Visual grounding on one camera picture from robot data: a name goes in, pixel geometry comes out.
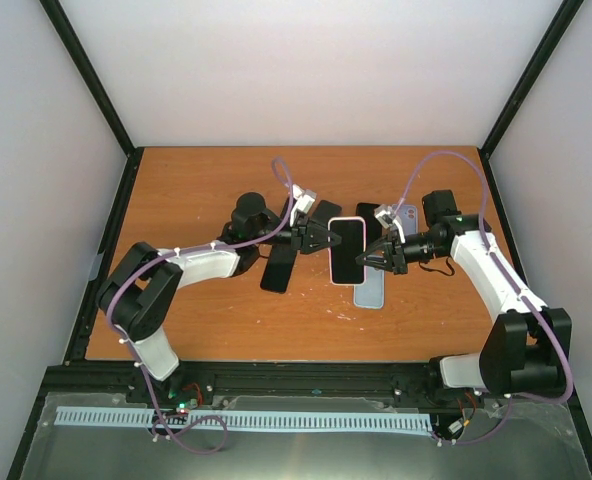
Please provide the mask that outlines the black smartphone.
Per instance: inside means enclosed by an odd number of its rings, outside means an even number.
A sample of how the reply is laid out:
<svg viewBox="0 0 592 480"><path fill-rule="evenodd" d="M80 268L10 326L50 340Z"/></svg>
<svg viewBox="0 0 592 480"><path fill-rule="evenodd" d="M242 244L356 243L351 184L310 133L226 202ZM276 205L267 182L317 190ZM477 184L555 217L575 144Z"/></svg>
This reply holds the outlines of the black smartphone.
<svg viewBox="0 0 592 480"><path fill-rule="evenodd" d="M313 212L310 219L317 225L327 228L332 218L339 217L342 214L342 207L327 200L321 200Z"/></svg>
<svg viewBox="0 0 592 480"><path fill-rule="evenodd" d="M287 245L274 245L260 281L262 290L284 294L287 291L297 252Z"/></svg>

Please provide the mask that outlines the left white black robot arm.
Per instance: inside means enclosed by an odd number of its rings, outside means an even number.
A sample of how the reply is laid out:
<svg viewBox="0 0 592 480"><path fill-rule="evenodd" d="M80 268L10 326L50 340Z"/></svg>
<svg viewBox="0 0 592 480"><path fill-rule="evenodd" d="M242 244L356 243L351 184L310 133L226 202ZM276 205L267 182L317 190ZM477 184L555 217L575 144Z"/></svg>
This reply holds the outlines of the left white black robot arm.
<svg viewBox="0 0 592 480"><path fill-rule="evenodd" d="M240 196L220 236L213 242L186 249L156 249L134 244L97 294L98 308L108 316L135 364L151 376L148 388L162 402L177 400L184 378L175 370L180 360L163 329L178 289L247 272L270 246L260 281L261 289L284 293L298 255L337 246L339 235L328 229L341 206L317 200L314 192L294 192L276 215L257 192Z"/></svg>

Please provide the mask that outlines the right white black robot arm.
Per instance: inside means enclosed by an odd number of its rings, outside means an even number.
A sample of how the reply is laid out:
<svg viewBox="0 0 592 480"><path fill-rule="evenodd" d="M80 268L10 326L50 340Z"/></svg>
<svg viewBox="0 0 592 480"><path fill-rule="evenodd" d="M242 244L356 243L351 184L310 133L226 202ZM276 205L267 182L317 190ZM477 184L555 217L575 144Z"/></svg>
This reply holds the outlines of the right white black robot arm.
<svg viewBox="0 0 592 480"><path fill-rule="evenodd" d="M407 234L396 207L378 206L374 217L385 233L356 261L402 275L412 263L447 258L476 289L492 328L480 352L431 360L436 387L566 402L574 391L568 313L548 306L520 278L483 213L462 213L449 190L425 195L422 207L427 231Z"/></svg>

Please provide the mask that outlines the phone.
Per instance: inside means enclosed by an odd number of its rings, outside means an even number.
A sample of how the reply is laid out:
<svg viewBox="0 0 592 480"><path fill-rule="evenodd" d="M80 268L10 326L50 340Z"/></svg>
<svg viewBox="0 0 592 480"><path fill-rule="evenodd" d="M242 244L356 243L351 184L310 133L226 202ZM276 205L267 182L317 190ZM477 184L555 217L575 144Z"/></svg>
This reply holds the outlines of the phone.
<svg viewBox="0 0 592 480"><path fill-rule="evenodd" d="M418 210L417 207L410 204L403 204L398 211L401 219L402 229L405 236L413 235L418 232Z"/></svg>
<svg viewBox="0 0 592 480"><path fill-rule="evenodd" d="M365 280L356 285L353 292L353 303L357 308L382 309L385 303L384 271L372 267L365 270Z"/></svg>
<svg viewBox="0 0 592 480"><path fill-rule="evenodd" d="M334 285L361 285L365 280L365 267L356 258L364 253L366 224L359 216L333 217L328 222L330 279Z"/></svg>

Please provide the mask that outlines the black phone case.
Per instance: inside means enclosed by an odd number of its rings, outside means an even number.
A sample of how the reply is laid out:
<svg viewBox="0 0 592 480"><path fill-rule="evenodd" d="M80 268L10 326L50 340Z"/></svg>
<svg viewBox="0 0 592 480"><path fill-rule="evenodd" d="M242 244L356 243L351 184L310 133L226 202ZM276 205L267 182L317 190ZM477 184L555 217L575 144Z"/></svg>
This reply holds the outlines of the black phone case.
<svg viewBox="0 0 592 480"><path fill-rule="evenodd" d="M379 204L368 202L359 202L356 205L356 215L360 216L365 222L367 246L379 240L383 234L383 227L375 218L375 210L378 207Z"/></svg>

